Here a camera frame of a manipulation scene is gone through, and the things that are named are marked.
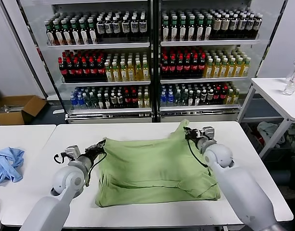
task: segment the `shelf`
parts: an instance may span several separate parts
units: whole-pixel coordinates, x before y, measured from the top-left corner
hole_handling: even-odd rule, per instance
[[[189,79],[162,79],[160,83],[204,83],[204,82],[231,82],[247,80],[248,77],[226,77],[226,78],[189,78]]]
[[[149,47],[149,42],[129,42],[129,43],[99,43],[87,45],[63,45],[48,46],[50,50],[86,50],[86,49],[120,49],[120,48],[145,48]]]
[[[258,44],[258,39],[235,39],[235,40],[203,40],[203,41],[168,41],[161,42],[162,47],[175,46],[216,46],[216,45],[254,45]]]
[[[160,107],[160,112],[189,112],[239,109],[239,104]]]
[[[102,115],[102,114],[139,114],[151,113],[150,107],[143,108],[121,108],[121,109],[86,109],[86,110],[71,110],[71,115]]]
[[[121,85],[149,85],[150,81],[127,81],[127,82],[92,82],[92,83],[62,83],[63,86],[73,87],[98,87],[98,86],[121,86]]]

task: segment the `white wall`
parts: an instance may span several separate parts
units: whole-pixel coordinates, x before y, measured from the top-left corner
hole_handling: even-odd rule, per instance
[[[0,92],[44,98],[0,8]]]

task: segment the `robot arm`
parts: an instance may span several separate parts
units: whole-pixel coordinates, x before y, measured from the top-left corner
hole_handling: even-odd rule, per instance
[[[237,217],[253,231],[284,231],[277,224],[270,199],[252,175],[233,161],[231,150],[217,144],[214,129],[185,128],[185,131],[186,140],[194,141],[203,154]]]

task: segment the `refrigerator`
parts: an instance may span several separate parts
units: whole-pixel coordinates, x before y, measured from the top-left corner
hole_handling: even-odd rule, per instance
[[[1,3],[14,25],[18,37],[31,60],[43,88],[45,90],[48,89],[48,91],[52,93],[56,93],[66,111],[65,119],[68,123],[127,123],[179,122],[184,118],[190,121],[235,120],[242,106],[242,99],[250,88],[250,78],[259,77],[259,70],[262,67],[263,60],[268,54],[277,27],[281,21],[282,14],[285,11],[287,1],[1,0]],[[247,36],[245,35],[246,33],[240,32],[236,33],[236,35],[228,36],[228,30],[225,31],[225,28],[218,34],[217,27],[213,28],[217,14],[212,12],[212,10],[218,14],[222,14],[222,11],[223,13],[230,14],[232,11],[233,15],[230,15],[230,17],[233,17],[234,14],[239,11],[237,12],[238,20],[242,18],[240,13],[247,11],[247,13],[250,14],[246,16],[246,20],[253,14],[253,23],[258,15],[263,15],[257,35],[252,36],[253,33],[249,32],[251,36]],[[128,23],[130,26],[130,33],[135,23],[140,27],[141,23],[145,22],[145,25],[147,25],[146,30],[143,30],[141,33],[141,28],[139,28],[138,34],[133,33],[131,35],[123,33],[123,19],[121,18],[124,17],[127,12],[129,13]],[[136,13],[136,19],[132,21],[134,13]],[[142,13],[144,13],[145,16],[143,21],[141,21]],[[116,14],[120,18],[120,20],[117,20],[120,23],[120,33],[118,33],[118,28],[113,30],[113,27],[111,28],[112,31],[107,33],[105,27],[104,35],[99,34],[97,31],[97,19],[101,16],[103,18],[101,23],[105,26],[106,17],[111,15],[107,24],[114,25],[115,20],[113,17],[116,16]],[[178,19],[177,37],[172,39],[172,16],[175,15]],[[194,16],[195,26],[193,29],[193,37],[188,39],[191,15]],[[203,21],[203,37],[197,39],[197,18],[199,18],[200,15],[205,16]],[[208,15],[213,16],[211,36],[209,39],[205,39],[204,35],[206,32],[206,19]],[[164,16],[168,17],[166,39],[163,38]],[[185,16],[186,23],[184,38],[180,39],[179,32],[180,25],[182,24],[182,16]],[[61,34],[61,39],[64,41],[60,43],[58,41],[54,42],[55,40],[59,40],[58,37],[54,37],[53,40],[50,40],[51,37],[48,36],[48,29],[45,26],[45,21],[49,21],[50,26],[54,29],[53,21],[57,20],[58,26],[62,29],[62,20],[66,20],[69,32],[72,33],[73,28],[71,29],[71,20],[75,18],[77,29],[81,29],[84,28],[84,26],[81,27],[79,22],[82,17],[83,19],[85,17],[85,22],[83,24],[85,24],[87,37],[90,36],[89,39],[86,40],[86,43],[84,38],[81,38],[80,31],[80,41],[78,43],[76,43],[75,37],[71,38],[72,41],[67,43],[67,38],[64,37],[63,34]],[[92,41],[92,37],[89,35],[88,31],[90,26],[87,21],[90,17],[93,18],[94,22],[94,26],[91,27],[94,27],[96,31],[97,39],[95,42]],[[227,77],[225,73],[224,76],[220,74],[205,76],[204,71],[207,68],[208,57],[204,59],[205,66],[201,72],[196,71],[196,69],[192,71],[194,55],[191,51],[197,53],[201,59],[203,52],[206,54],[208,53],[213,59],[211,63],[212,68],[215,66],[216,56],[219,57],[221,53],[223,53],[223,55],[226,54],[227,59],[230,59],[229,56],[237,52],[237,54],[233,55],[236,60],[236,63],[233,64],[235,67],[238,66],[237,59],[241,57],[241,55],[247,55],[244,56],[245,60],[245,57],[250,57],[251,62],[246,76],[241,73],[231,77]],[[187,52],[191,53],[190,72],[187,72],[188,70],[185,69]],[[172,66],[164,64],[164,53],[168,55],[168,62],[171,62],[172,54],[182,54],[183,68],[180,72],[177,72],[177,59],[173,62]],[[113,67],[115,55],[117,56],[116,72],[114,72]],[[90,77],[90,71],[88,74],[85,73],[86,70],[83,69],[84,64],[82,62],[82,60],[84,60],[82,59],[83,56],[85,56],[85,61],[89,60],[92,56],[93,62],[96,62],[98,58],[100,58],[101,64],[96,64],[98,65],[98,73],[96,75],[91,74],[90,76],[92,77]],[[108,56],[111,56],[111,60],[108,61],[109,68],[106,69],[105,63]],[[67,71],[71,68],[59,68],[59,57],[66,67],[68,67],[68,58],[71,60],[70,63],[73,66],[75,65],[75,60],[80,60],[81,68],[78,67],[79,74],[77,75],[77,70],[73,67],[74,75],[73,77],[69,77],[69,72]],[[137,67],[135,57],[140,61],[140,67],[138,69],[138,73],[140,74],[138,74],[138,77],[136,77]],[[125,59],[125,78],[123,78],[122,74],[124,68],[120,64],[123,58]],[[144,58],[147,61],[147,65],[145,66],[143,64]],[[130,78],[128,74],[129,59],[132,61],[132,66],[134,68],[134,78]],[[244,69],[245,60],[239,65],[240,69]],[[223,57],[220,57],[220,65],[223,65]],[[109,76],[113,78],[116,77],[116,79],[114,79],[115,81],[112,81],[108,77],[106,74],[107,72],[111,73]],[[203,97],[197,104],[195,103],[195,94],[197,93],[196,87],[199,88],[201,92],[203,92],[203,87],[205,87],[204,89],[206,90],[205,100]],[[209,96],[211,100],[208,101],[207,96],[211,89],[209,87],[214,88],[214,91],[216,91],[217,87],[219,87],[220,90],[225,89],[225,97],[222,100],[219,98],[214,100],[213,96]],[[180,99],[176,96],[177,88],[182,90]],[[191,88],[193,91],[192,101],[190,101],[189,98],[191,90],[188,88]],[[166,96],[162,97],[164,89],[166,89]],[[185,96],[184,89],[188,89],[188,96]],[[236,95],[236,89],[239,90],[238,100],[232,100],[227,103],[229,89],[233,89],[233,97]],[[171,95],[173,95],[173,101],[172,98],[168,100],[170,90],[172,91]],[[101,97],[92,102],[91,100],[84,100],[84,103],[80,104],[82,103],[82,97],[77,97],[78,91],[81,91],[81,96],[83,96],[83,93],[86,93],[88,96],[90,92],[93,92],[93,96],[97,97],[100,93]],[[118,93],[121,93],[120,95],[122,98],[117,98]]]

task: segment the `black cable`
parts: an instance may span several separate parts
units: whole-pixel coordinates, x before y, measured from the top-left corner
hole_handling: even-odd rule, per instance
[[[188,142],[188,146],[189,146],[189,149],[190,149],[190,152],[191,152],[191,154],[194,156],[194,158],[203,166],[203,167],[208,167],[208,165],[206,165],[206,164],[203,164],[196,156],[195,156],[195,154],[193,153],[193,151],[192,151],[192,149],[191,149],[191,147],[190,147],[190,143],[189,143],[189,140],[187,140],[187,142]]]

